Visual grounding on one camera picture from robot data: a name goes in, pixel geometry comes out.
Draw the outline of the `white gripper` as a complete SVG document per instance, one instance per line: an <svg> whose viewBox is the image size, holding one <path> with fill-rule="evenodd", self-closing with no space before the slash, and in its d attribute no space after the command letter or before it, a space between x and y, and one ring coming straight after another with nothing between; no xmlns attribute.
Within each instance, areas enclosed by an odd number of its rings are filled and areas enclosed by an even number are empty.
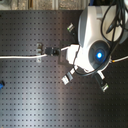
<svg viewBox="0 0 128 128"><path fill-rule="evenodd" d="M62 48L62 51L66 52L66 60L69 64L77 64L78 59L76 58L76 53L78 48L78 45L70 45ZM56 47L46 47L45 54L49 56L58 56L60 54L60 49Z"/></svg>

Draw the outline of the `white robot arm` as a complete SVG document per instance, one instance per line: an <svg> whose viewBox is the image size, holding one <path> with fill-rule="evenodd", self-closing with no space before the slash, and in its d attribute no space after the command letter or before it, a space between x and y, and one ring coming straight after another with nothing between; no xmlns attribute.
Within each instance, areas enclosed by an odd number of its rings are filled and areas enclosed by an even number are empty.
<svg viewBox="0 0 128 128"><path fill-rule="evenodd" d="M114 48L128 38L127 25L125 7L88 6L79 17L77 43L64 48L47 47L45 54L57 56L66 50L66 60L74 69L81 68L85 74L102 71Z"/></svg>

